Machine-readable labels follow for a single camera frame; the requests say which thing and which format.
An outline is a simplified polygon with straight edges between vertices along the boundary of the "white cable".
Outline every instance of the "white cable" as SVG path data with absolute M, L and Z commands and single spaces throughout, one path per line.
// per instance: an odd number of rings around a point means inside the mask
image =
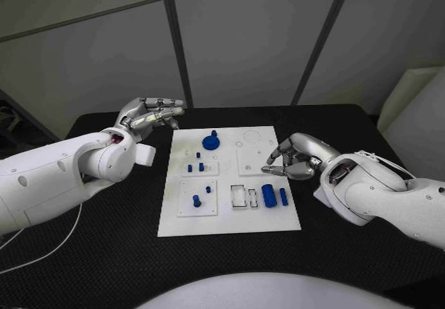
M 402 171 L 403 173 L 406 173 L 407 175 L 410 175 L 410 177 L 413 179 L 416 179 L 415 175 L 402 167 L 399 166 L 394 162 L 390 162 L 386 158 L 382 158 L 380 156 L 376 156 L 374 153 L 367 153 L 364 150 L 360 150 L 358 152 L 356 152 L 356 154 L 358 156 L 364 156 L 367 159 L 379 162 L 379 160 L 382 160 L 389 166 L 392 166 L 394 169 L 397 169 L 399 171 Z
M 0 247 L 0 250 L 7 246 L 7 244 L 11 242 L 11 240 L 19 236 L 19 234 L 23 232 L 24 229 L 22 229 L 11 237 L 11 239 L 3 244 L 3 246 Z
M 52 253 L 55 253 L 55 251 L 58 251 L 58 249 L 62 247 L 62 245 L 65 244 L 66 240 L 69 239 L 69 236 L 72 235 L 72 232 L 75 231 L 76 223 L 79 222 L 81 212 L 82 212 L 82 204 L 81 204 L 81 206 L 79 206 L 79 214 L 76 215 L 76 221 L 75 221 L 75 223 L 73 223 L 72 230 L 70 230 L 68 236 L 65 237 L 63 241 L 60 242 L 60 245 L 59 245 L 43 257 L 34 259 L 33 261 L 30 261 L 30 262 L 22 264 L 22 265 L 19 265 L 19 266 L 10 268 L 10 269 L 3 270 L 3 271 L 0 272 L 0 275 L 4 274 L 6 272 L 10 272 L 11 270 L 16 270 L 16 269 L 19 269 L 19 268 L 22 268 L 22 267 L 24 267 L 24 266 L 33 264 L 34 262 L 42 261 L 42 259 L 45 259 L 46 257 L 49 257 L 49 255 L 52 255 Z

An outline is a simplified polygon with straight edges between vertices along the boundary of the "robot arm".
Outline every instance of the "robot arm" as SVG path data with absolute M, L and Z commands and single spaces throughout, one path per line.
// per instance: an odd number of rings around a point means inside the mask
M 269 165 L 282 155 L 284 166 Z M 445 183 L 405 181 L 364 152 L 340 154 L 322 141 L 295 133 L 272 152 L 263 173 L 304 180 L 321 171 L 315 198 L 356 225 L 377 216 L 413 239 L 445 249 Z
M 183 101 L 134 99 L 115 126 L 0 161 L 0 234 L 59 216 L 128 176 L 134 163 L 151 166 L 155 149 L 137 144 L 153 126 L 177 129 Z M 81 174 L 95 179 L 83 183 Z

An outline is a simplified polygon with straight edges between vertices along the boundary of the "black textured tablecloth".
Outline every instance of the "black textured tablecloth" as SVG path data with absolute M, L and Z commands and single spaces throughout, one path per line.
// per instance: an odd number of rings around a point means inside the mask
M 79 117 L 69 138 L 112 126 L 118 113 Z M 180 128 L 274 126 L 281 142 L 314 135 L 341 153 L 367 150 L 399 163 L 357 106 L 186 110 Z M 157 238 L 173 131 L 160 127 L 144 144 L 153 167 L 135 165 L 124 182 L 83 204 L 79 225 L 59 251 L 0 275 L 0 304 L 27 308 L 134 308 L 176 286 L 235 272 L 288 272 L 374 292 L 445 272 L 445 254 L 376 218 L 357 227 L 312 197 L 318 180 L 289 181 L 301 231 Z M 24 230 L 0 251 L 0 269 L 45 255 L 60 243 L 78 207 Z

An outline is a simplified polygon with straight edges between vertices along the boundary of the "robotic hand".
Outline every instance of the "robotic hand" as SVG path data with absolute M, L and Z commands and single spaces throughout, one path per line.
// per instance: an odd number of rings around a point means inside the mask
M 183 101 L 135 98 L 114 127 L 0 160 L 0 235 L 55 218 L 128 176 L 134 163 L 151 166 L 155 149 L 137 144 L 183 114 Z M 81 174 L 95 179 L 83 183 Z
M 281 155 L 284 166 L 271 165 Z M 382 217 L 410 238 L 445 250 L 443 182 L 422 178 L 405 181 L 374 155 L 364 151 L 340 154 L 302 133 L 279 144 L 266 164 L 263 173 L 294 180 L 310 179 L 320 170 L 314 196 L 348 222 L 364 225 Z

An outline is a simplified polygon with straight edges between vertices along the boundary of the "white board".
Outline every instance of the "white board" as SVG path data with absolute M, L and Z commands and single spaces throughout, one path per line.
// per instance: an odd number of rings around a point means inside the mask
M 173 133 L 157 236 L 301 230 L 288 179 L 261 172 L 278 146 L 274 127 L 214 129 L 220 146 L 207 151 L 202 140 L 212 130 L 177 130 Z M 206 167 L 203 172 L 196 168 L 200 162 Z M 262 185 L 268 183 L 274 186 L 276 198 L 272 208 L 265 207 L 262 197 Z M 204 190 L 207 185 L 212 187 L 210 193 Z M 242 210 L 233 209 L 232 185 L 243 185 L 245 188 L 246 207 Z M 279 188 L 285 188 L 288 206 L 282 205 Z M 258 207 L 250 207 L 249 189 L 255 189 Z M 193 195 L 199 195 L 203 208 L 193 206 Z

